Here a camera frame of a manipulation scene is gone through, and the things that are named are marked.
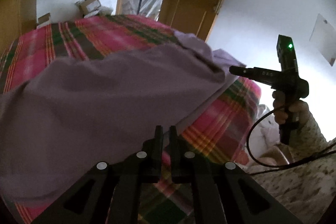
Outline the patterned right sleeve forearm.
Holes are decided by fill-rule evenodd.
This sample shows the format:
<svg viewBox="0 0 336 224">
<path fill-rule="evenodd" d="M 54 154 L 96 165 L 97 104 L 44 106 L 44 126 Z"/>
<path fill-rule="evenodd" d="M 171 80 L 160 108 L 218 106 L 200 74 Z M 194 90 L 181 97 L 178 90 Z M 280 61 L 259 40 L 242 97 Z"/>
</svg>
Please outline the patterned right sleeve forearm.
<svg viewBox="0 0 336 224">
<path fill-rule="evenodd" d="M 288 149 L 296 162 L 321 152 L 333 143 L 335 143 L 335 139 L 326 141 L 318 123 L 311 112 L 308 112 L 307 122 L 300 126 L 297 132 L 291 134 Z"/>
</svg>

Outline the person right hand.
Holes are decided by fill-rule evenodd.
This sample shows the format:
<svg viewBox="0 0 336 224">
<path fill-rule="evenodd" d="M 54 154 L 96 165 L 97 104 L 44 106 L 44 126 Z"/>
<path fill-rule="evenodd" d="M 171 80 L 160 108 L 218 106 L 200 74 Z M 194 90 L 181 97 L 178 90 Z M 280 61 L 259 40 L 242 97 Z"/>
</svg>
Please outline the person right hand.
<svg viewBox="0 0 336 224">
<path fill-rule="evenodd" d="M 273 101 L 274 109 L 277 109 L 285 104 L 285 94 L 283 92 L 276 90 L 272 93 L 272 97 L 274 99 Z M 308 120 L 311 117 L 309 105 L 302 100 L 298 100 L 295 103 L 291 104 L 288 107 L 288 110 L 289 112 L 298 115 L 299 128 L 303 128 L 303 126 L 307 124 Z M 273 114 L 275 122 L 279 125 L 284 124 L 289 117 L 284 109 L 279 109 L 278 111 L 275 111 Z"/>
</svg>

